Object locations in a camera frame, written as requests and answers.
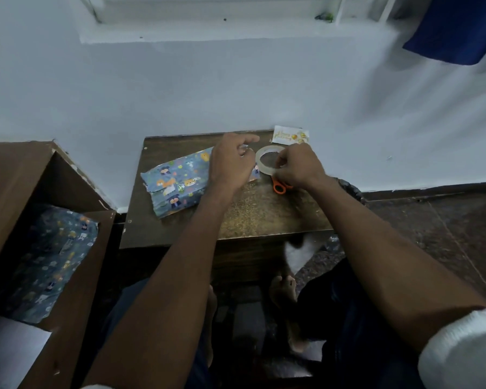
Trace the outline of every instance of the white wall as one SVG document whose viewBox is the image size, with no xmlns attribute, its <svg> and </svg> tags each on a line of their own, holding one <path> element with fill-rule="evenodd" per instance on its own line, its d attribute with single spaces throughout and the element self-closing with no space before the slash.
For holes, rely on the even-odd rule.
<svg viewBox="0 0 486 389">
<path fill-rule="evenodd" d="M 362 38 L 81 45 L 65 0 L 0 0 L 0 140 L 56 141 L 116 207 L 145 136 L 310 130 L 363 190 L 486 181 L 486 58 Z"/>
</svg>

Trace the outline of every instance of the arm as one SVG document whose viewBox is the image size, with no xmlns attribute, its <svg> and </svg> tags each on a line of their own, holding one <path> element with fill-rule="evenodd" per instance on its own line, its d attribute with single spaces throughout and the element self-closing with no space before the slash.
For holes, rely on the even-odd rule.
<svg viewBox="0 0 486 389">
<path fill-rule="evenodd" d="M 85 385 L 182 388 L 204 322 L 214 247 L 223 215 L 255 164 L 238 149 L 255 135 L 224 135 L 213 150 L 206 194 L 178 240 L 100 350 Z"/>
<path fill-rule="evenodd" d="M 337 232 L 356 277 L 391 327 L 417 351 L 486 300 L 326 176 L 311 147 L 291 145 L 277 177 L 307 190 Z"/>
</svg>

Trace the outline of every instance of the clear tape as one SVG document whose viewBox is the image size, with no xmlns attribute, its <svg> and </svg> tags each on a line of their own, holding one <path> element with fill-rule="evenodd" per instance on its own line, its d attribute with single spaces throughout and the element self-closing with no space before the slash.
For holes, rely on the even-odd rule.
<svg viewBox="0 0 486 389">
<path fill-rule="evenodd" d="M 265 175 L 273 176 L 276 169 L 263 165 L 263 163 L 261 162 L 261 157 L 266 153 L 280 153 L 284 149 L 285 147 L 283 146 L 274 146 L 274 145 L 265 146 L 259 149 L 258 152 L 255 154 L 255 161 L 258 164 L 259 171 L 261 173 L 264 173 Z"/>
</svg>

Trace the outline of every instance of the wrapped gift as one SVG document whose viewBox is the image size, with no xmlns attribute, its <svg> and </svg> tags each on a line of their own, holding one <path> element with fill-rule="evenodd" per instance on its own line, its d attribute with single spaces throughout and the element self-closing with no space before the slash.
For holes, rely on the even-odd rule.
<svg viewBox="0 0 486 389">
<path fill-rule="evenodd" d="M 211 151 L 212 147 L 209 147 L 140 174 L 157 217 L 168 216 L 200 202 L 209 180 Z M 257 178 L 259 170 L 255 166 L 249 181 Z"/>
</svg>

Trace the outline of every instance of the scissor handle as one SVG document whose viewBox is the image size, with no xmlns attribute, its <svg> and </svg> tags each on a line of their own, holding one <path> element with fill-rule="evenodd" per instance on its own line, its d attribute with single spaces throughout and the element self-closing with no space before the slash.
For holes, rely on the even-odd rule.
<svg viewBox="0 0 486 389">
<path fill-rule="evenodd" d="M 293 187 L 287 183 L 282 183 L 277 180 L 274 176 L 272 176 L 272 182 L 274 183 L 273 189 L 275 193 L 279 195 L 283 195 L 286 193 L 286 190 L 291 190 Z"/>
</svg>

